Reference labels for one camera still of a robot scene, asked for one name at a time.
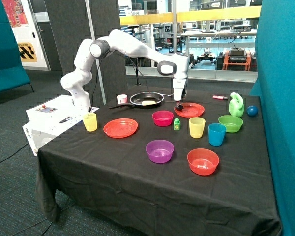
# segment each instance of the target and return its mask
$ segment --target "red marker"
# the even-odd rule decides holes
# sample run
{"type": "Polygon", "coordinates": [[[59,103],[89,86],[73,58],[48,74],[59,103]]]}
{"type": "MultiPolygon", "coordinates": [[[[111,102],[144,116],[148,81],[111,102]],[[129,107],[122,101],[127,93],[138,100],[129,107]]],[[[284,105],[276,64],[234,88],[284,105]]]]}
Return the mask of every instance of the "red marker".
{"type": "Polygon", "coordinates": [[[213,98],[219,99],[219,100],[228,100],[228,97],[216,96],[216,95],[214,95],[213,98]]]}

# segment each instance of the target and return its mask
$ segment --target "frying pan handle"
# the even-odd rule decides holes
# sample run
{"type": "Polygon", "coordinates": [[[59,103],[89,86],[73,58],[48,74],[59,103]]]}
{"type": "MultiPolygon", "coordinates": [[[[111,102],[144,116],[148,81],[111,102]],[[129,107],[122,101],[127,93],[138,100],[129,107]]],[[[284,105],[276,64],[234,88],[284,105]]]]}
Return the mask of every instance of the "frying pan handle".
{"type": "Polygon", "coordinates": [[[135,107],[135,105],[132,103],[122,103],[122,104],[118,104],[117,106],[114,106],[114,107],[109,107],[109,109],[114,109],[114,108],[118,108],[118,107],[135,107]]]}

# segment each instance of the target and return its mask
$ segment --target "orange machine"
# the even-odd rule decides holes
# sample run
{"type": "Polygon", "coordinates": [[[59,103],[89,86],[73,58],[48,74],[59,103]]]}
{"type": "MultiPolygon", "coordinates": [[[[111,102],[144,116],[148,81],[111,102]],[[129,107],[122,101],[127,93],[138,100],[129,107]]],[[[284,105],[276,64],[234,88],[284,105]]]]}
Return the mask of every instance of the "orange machine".
{"type": "Polygon", "coordinates": [[[244,48],[232,48],[224,55],[222,70],[250,71],[251,54],[244,48]]]}

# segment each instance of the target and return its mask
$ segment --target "black frying pan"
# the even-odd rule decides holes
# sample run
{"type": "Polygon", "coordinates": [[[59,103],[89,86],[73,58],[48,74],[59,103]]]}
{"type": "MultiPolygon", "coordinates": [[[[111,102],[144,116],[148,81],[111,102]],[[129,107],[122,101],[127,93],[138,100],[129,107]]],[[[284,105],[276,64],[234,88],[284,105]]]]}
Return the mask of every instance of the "black frying pan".
{"type": "Polygon", "coordinates": [[[164,96],[157,92],[140,92],[130,97],[130,103],[118,104],[115,107],[140,107],[140,108],[148,108],[159,106],[161,102],[164,100],[164,96]]]}

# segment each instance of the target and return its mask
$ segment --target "teal partition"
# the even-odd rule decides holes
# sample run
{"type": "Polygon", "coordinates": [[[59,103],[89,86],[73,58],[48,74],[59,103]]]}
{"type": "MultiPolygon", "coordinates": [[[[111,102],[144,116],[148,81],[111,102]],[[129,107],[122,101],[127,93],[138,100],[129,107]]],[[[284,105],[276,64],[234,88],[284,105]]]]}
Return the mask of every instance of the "teal partition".
{"type": "Polygon", "coordinates": [[[0,0],[0,91],[29,84],[22,67],[20,52],[0,0]]]}
{"type": "Polygon", "coordinates": [[[295,236],[295,0],[264,0],[256,53],[260,96],[283,235],[295,236]]]}

